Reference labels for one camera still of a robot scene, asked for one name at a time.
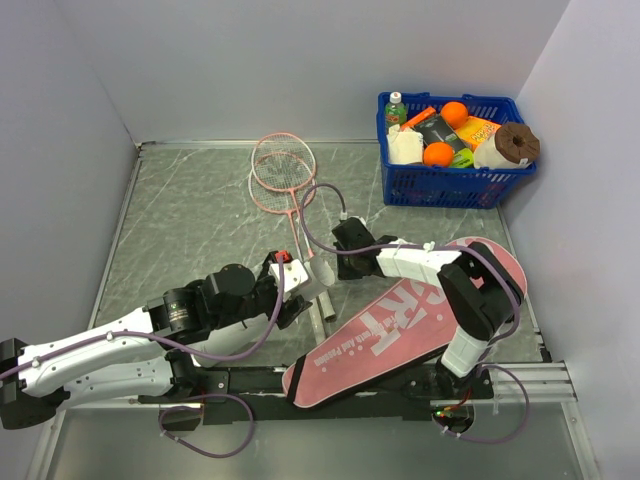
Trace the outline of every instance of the orange fruit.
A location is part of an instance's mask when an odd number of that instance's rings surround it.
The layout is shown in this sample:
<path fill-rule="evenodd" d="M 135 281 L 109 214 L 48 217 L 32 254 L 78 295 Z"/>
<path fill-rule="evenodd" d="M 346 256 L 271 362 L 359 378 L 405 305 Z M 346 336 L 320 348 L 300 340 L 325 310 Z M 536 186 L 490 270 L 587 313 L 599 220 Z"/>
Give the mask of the orange fruit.
<path fill-rule="evenodd" d="M 467 123 L 469 110 L 460 102 L 449 102 L 442 107 L 440 115 L 455 130 Z"/>
<path fill-rule="evenodd" d="M 429 167 L 448 167 L 453 163 L 453 148 L 448 143 L 434 142 L 427 145 L 422 155 L 422 163 Z"/>

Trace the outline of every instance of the plastic basket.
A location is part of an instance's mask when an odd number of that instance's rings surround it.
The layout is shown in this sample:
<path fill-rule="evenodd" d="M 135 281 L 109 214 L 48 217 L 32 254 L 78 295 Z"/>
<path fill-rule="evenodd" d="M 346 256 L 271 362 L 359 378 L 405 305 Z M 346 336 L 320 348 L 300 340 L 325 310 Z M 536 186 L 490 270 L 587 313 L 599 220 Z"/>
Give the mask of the plastic basket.
<path fill-rule="evenodd" d="M 424 165 L 389 163 L 389 145 L 384 107 L 390 92 L 378 95 L 378 142 L 382 161 L 382 188 L 386 205 L 420 207 L 493 208 L 528 175 L 536 171 L 535 162 L 523 170 L 489 170 L 488 168 L 441 168 Z M 429 93 L 403 93 L 408 118 L 431 106 L 440 112 L 445 103 L 459 101 L 469 114 L 495 123 L 524 123 L 515 102 L 508 97 L 434 97 Z"/>

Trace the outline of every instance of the gray marble surface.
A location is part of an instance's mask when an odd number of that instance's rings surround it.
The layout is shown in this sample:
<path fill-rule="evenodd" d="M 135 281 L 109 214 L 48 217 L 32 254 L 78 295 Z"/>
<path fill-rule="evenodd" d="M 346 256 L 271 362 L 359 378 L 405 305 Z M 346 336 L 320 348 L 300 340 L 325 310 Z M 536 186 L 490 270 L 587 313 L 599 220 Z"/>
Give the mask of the gray marble surface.
<path fill-rule="evenodd" d="M 385 206 L 377 145 L 323 144 L 312 149 L 317 180 L 338 186 L 349 213 L 364 217 L 375 237 L 393 234 L 418 243 L 445 244 L 478 235 L 508 248 L 496 210 Z M 265 213 L 251 200 L 247 190 L 250 153 L 250 148 L 143 151 L 96 325 L 228 263 L 257 271 L 269 250 L 295 251 L 287 217 Z M 338 222 L 339 211 L 330 191 L 320 191 L 305 210 L 309 228 L 326 244 L 332 242 L 330 230 Z M 329 254 L 326 258 L 335 269 L 335 259 Z M 333 287 L 330 295 L 338 321 L 325 324 L 327 334 L 395 281 L 371 277 Z M 303 314 L 297 325 L 274 330 L 267 344 L 241 364 L 290 365 L 314 346 L 310 322 Z M 541 360 L 527 308 L 522 309 L 519 331 L 497 345 L 490 359 Z"/>

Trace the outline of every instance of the wall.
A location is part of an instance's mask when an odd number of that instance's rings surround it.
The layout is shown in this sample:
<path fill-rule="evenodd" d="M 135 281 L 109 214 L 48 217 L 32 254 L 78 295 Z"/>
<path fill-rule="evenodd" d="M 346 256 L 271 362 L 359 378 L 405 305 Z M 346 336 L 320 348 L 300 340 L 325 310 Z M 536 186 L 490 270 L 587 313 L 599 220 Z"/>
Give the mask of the wall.
<path fill-rule="evenodd" d="M 374 138 L 381 91 L 515 96 L 568 3 L 56 2 L 138 142 Z"/>
<path fill-rule="evenodd" d="M 50 0 L 0 4 L 0 339 L 86 328 L 135 158 Z M 40 429 L 0 429 L 24 478 Z"/>
<path fill-rule="evenodd" d="M 506 206 L 604 477 L 625 480 L 640 477 L 639 18 L 635 0 L 569 4 L 518 97 L 544 146 L 540 174 Z"/>

